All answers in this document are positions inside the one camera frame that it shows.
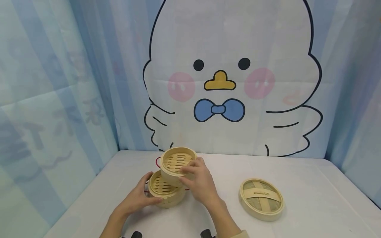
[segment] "white table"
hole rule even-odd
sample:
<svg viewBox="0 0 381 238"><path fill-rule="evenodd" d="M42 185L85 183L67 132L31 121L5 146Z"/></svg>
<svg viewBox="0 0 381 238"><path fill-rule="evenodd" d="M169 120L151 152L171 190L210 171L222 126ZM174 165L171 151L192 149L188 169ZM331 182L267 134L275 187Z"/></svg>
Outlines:
<svg viewBox="0 0 381 238"><path fill-rule="evenodd" d="M160 152L120 151L59 219L45 238L98 238L112 210L148 171L158 170ZM322 159L200 154L219 195L251 238L381 237L381 211L332 163ZM285 210L275 222L249 216L238 201L241 182L258 177L283 194ZM171 209L145 208L129 217L125 237L198 238L215 230L190 192Z"/></svg>

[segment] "black tripod leg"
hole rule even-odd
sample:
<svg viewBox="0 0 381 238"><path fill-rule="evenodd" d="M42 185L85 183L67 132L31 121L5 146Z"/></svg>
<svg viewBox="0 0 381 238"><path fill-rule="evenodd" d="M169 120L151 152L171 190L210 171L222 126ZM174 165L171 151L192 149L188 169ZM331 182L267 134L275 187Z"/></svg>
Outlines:
<svg viewBox="0 0 381 238"><path fill-rule="evenodd" d="M142 238L143 235L140 232L134 232L131 236L131 238Z"/></svg>
<svg viewBox="0 0 381 238"><path fill-rule="evenodd" d="M204 230L200 235L201 238L212 238L212 234L210 233L209 229Z"/></svg>

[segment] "bamboo steamer basket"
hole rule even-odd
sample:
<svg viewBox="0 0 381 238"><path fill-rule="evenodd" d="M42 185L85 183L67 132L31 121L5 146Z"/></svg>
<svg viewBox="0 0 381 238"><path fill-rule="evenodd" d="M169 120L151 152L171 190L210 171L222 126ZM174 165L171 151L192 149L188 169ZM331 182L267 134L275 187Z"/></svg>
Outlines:
<svg viewBox="0 0 381 238"><path fill-rule="evenodd" d="M160 170L164 180L172 186L181 187L179 177L193 179L192 174L181 173L179 169L196 158L196 152L187 147L174 147L164 152L160 158Z"/></svg>
<svg viewBox="0 0 381 238"><path fill-rule="evenodd" d="M150 197L163 198L163 201L157 204L161 208L171 208L179 204L185 196L184 187L174 187L169 185L162 177L160 170L156 171L148 182L148 191Z"/></svg>
<svg viewBox="0 0 381 238"><path fill-rule="evenodd" d="M280 218L284 200L280 191L262 179L247 179L241 184L239 200L251 216L266 222Z"/></svg>

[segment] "yellow beak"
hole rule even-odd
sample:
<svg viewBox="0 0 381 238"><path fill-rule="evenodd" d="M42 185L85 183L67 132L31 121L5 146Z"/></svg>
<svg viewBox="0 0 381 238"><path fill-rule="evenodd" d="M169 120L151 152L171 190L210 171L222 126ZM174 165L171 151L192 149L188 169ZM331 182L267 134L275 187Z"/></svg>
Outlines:
<svg viewBox="0 0 381 238"><path fill-rule="evenodd" d="M227 74L223 70L215 72L213 79L204 84L204 89L209 90L234 90L235 82L227 79Z"/></svg>

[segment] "printed fabric backdrop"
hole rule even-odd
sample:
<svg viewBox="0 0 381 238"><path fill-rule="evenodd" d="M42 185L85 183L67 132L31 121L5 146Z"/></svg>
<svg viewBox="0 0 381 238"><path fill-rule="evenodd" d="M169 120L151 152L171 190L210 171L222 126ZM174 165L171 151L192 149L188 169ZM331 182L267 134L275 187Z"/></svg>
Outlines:
<svg viewBox="0 0 381 238"><path fill-rule="evenodd" d="M40 238L118 148L70 3L2 0L0 19L0 237Z"/></svg>
<svg viewBox="0 0 381 238"><path fill-rule="evenodd" d="M379 28L374 0L71 4L132 150L323 158L343 80Z"/></svg>
<svg viewBox="0 0 381 238"><path fill-rule="evenodd" d="M118 149L326 156L380 206L380 12L1 0L0 237L43 237Z"/></svg>

